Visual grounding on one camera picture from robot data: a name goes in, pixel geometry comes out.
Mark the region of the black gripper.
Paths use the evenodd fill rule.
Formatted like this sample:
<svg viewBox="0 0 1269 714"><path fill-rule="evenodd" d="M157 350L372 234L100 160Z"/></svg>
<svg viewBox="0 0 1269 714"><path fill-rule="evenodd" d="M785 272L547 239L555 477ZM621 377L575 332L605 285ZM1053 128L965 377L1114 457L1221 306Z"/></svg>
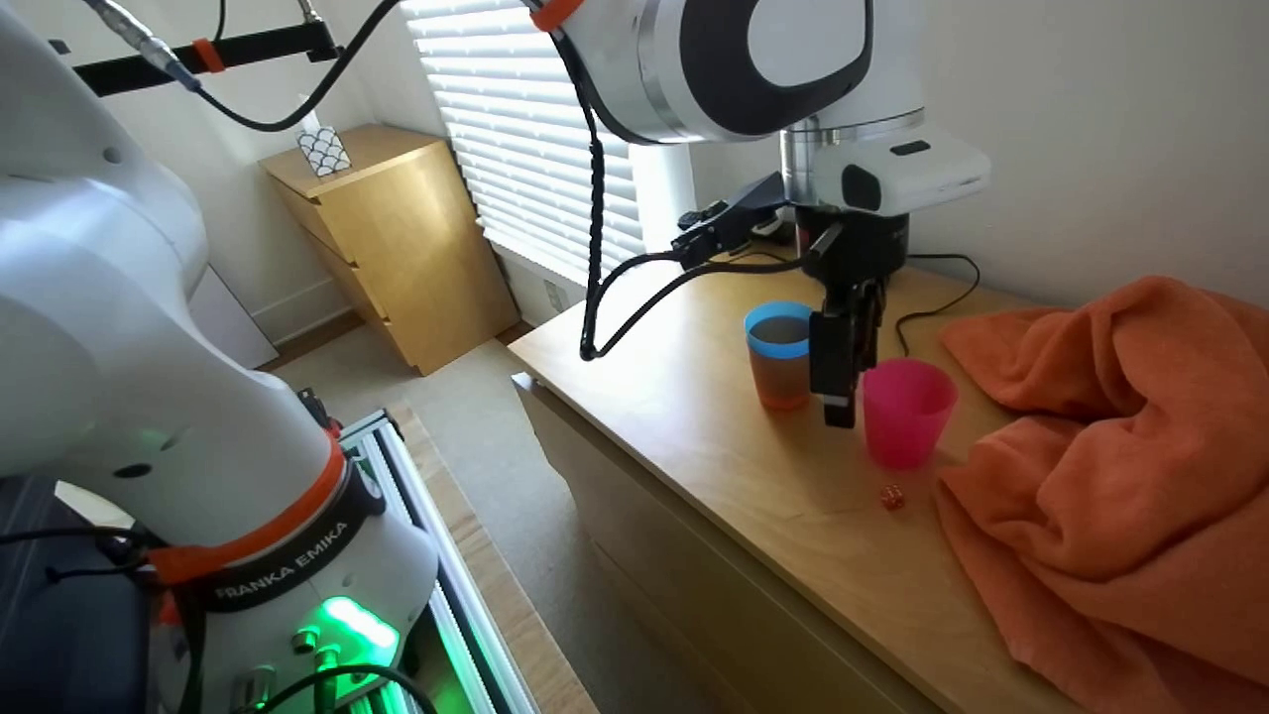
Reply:
<svg viewBox="0 0 1269 714"><path fill-rule="evenodd" d="M809 316L809 394L834 429L851 423L851 373L844 316L860 314L856 357L860 370L876 363L888 276L908 258L908 217L876 217L851 209L801 209L798 214L801 268L823 288L821 310Z"/></svg>

